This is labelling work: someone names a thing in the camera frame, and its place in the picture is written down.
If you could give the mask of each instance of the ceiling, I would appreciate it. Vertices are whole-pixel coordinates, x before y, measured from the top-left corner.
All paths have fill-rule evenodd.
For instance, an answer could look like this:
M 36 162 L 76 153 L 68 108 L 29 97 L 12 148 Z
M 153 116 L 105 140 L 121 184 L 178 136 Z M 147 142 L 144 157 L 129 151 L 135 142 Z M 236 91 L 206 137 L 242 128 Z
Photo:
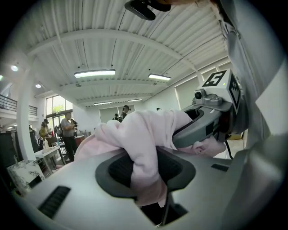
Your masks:
M 148 99 L 171 83 L 227 56 L 212 6 L 172 6 L 145 21 L 125 10 L 127 0 L 39 1 L 19 23 L 13 42 L 34 60 L 36 78 L 82 107 Z M 75 72 L 115 69 L 107 77 Z M 150 73 L 171 77 L 151 80 Z

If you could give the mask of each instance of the balcony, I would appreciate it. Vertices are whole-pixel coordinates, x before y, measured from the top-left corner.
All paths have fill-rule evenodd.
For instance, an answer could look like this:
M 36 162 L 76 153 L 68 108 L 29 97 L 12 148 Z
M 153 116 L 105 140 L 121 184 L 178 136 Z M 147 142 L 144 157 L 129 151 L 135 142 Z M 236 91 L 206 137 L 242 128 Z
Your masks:
M 17 101 L 0 94 L 0 109 L 16 112 Z M 29 106 L 28 114 L 32 116 L 37 116 L 37 108 Z

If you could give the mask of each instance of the black cable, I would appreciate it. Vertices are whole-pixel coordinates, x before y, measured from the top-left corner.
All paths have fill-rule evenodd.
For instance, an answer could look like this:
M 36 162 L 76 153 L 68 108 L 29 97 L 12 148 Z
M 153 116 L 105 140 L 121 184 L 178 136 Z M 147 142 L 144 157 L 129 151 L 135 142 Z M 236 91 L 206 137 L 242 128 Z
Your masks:
M 229 144 L 228 144 L 228 141 L 225 141 L 225 144 L 226 144 L 226 146 L 227 146 L 227 149 L 228 149 L 228 152 L 229 152 L 229 157 L 230 157 L 231 159 L 233 159 L 233 157 L 232 157 L 232 155 L 231 155 L 231 151 L 230 151 L 230 148 L 229 148 Z

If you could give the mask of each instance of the black pants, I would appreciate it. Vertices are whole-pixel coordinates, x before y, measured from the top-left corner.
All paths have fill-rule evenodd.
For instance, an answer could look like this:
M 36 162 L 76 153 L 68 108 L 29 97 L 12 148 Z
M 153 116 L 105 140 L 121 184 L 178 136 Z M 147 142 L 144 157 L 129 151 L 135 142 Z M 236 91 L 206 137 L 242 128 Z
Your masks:
M 67 150 L 69 160 L 74 161 L 74 154 L 76 153 L 76 150 L 77 150 L 77 144 L 76 144 L 74 136 L 73 137 L 63 137 L 63 140 L 65 143 L 65 147 Z

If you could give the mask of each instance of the pink cloth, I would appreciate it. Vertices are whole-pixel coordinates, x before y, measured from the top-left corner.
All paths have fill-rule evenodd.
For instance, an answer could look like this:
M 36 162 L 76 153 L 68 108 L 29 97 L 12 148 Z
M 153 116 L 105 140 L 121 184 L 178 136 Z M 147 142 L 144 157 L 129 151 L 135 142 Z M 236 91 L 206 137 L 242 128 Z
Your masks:
M 172 135 L 190 121 L 181 111 L 133 112 L 122 123 L 111 120 L 100 124 L 95 133 L 80 144 L 75 160 L 124 148 L 134 162 L 130 187 L 137 194 L 136 204 L 144 206 L 159 202 L 164 206 L 167 187 L 158 173 L 156 146 L 176 149 Z M 223 143 L 211 137 L 181 150 L 213 157 L 225 148 Z

